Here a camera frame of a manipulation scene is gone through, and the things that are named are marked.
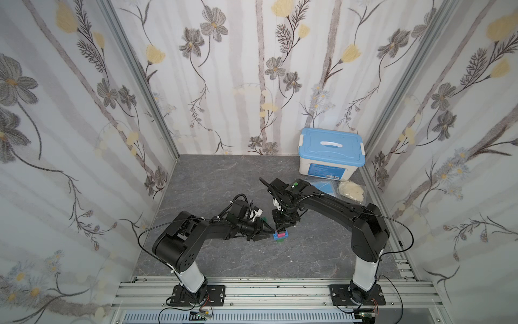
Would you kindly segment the blue lego brick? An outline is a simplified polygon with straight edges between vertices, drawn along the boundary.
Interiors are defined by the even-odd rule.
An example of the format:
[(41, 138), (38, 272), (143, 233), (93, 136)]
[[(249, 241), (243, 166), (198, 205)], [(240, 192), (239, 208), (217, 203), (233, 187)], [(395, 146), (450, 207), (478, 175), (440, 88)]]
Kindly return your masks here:
[(274, 235), (274, 240), (275, 240), (275, 241), (278, 241), (278, 242), (282, 242), (282, 241), (284, 241), (286, 238), (287, 238), (287, 236), (278, 236), (278, 235)]

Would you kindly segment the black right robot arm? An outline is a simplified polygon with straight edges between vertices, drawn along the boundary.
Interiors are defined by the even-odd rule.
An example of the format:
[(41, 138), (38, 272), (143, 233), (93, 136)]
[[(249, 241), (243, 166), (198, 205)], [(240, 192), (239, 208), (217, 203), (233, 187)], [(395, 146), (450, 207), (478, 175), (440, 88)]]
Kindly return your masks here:
[(390, 232), (384, 217), (376, 215), (376, 205), (367, 207), (346, 202), (318, 190), (310, 182), (297, 179), (291, 184), (279, 178), (268, 183), (260, 179), (272, 196), (275, 209), (272, 216), (279, 232), (296, 225), (303, 211), (314, 211), (342, 225), (351, 232), (351, 249), (356, 264), (351, 280), (352, 290), (371, 292), (376, 283), (376, 271)]

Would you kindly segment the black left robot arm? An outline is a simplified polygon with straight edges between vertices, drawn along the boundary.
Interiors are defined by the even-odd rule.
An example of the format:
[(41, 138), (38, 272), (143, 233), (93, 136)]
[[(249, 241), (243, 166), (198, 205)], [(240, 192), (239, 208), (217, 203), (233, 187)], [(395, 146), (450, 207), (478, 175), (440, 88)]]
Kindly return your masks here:
[(262, 219), (262, 210), (240, 194), (210, 219), (182, 211), (155, 240), (152, 253), (173, 271), (181, 287), (200, 296), (206, 290), (207, 279), (199, 270), (196, 258), (206, 240), (244, 238), (256, 242), (274, 233)]

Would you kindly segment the bagged cream cloth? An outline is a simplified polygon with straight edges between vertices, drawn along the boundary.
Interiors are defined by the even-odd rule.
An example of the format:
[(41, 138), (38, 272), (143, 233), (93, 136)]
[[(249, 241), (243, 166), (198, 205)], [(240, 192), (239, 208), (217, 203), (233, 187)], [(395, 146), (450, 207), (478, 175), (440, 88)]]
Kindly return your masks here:
[(366, 192), (362, 185), (347, 180), (340, 182), (338, 189), (341, 196), (357, 203), (364, 202)]

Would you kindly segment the blue lidded storage box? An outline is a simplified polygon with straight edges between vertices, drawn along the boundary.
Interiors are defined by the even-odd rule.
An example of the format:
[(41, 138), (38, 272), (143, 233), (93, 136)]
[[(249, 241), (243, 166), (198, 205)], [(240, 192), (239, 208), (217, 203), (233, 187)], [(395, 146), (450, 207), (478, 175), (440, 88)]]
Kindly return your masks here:
[(299, 136), (299, 173), (345, 181), (365, 165), (366, 154), (360, 135), (304, 128)]

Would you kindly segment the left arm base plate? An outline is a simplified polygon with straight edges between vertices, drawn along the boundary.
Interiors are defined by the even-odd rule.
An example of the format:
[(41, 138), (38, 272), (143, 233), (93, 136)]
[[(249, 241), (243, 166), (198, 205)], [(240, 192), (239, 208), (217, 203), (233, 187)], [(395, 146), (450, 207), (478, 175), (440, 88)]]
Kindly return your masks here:
[(166, 305), (173, 307), (194, 305), (220, 307), (224, 305), (225, 297), (225, 285), (205, 285), (196, 293), (190, 292), (181, 285), (176, 285), (171, 296), (166, 300)]

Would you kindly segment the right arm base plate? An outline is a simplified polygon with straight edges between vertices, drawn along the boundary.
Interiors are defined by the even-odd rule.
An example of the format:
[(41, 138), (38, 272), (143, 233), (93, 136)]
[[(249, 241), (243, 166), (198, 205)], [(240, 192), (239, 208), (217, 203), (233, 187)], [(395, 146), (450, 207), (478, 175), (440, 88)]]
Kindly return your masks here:
[(385, 306), (387, 304), (384, 293), (378, 284), (364, 291), (356, 285), (332, 284), (329, 292), (334, 306)]

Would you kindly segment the aluminium rail frame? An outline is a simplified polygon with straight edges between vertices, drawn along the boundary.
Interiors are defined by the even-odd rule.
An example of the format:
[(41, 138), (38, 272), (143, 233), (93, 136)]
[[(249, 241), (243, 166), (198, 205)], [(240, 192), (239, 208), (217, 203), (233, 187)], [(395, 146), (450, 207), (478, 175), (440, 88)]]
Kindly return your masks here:
[(216, 310), (321, 310), (351, 313), (361, 323), (451, 323), (436, 288), (430, 282), (381, 279), (385, 306), (334, 306), (329, 285), (346, 284), (344, 279), (298, 278), (211, 278), (209, 285), (225, 285), (223, 306), (167, 306), (177, 280), (166, 277), (137, 277), (121, 283), (111, 305), (109, 323), (127, 311), (187, 311), (211, 317)]

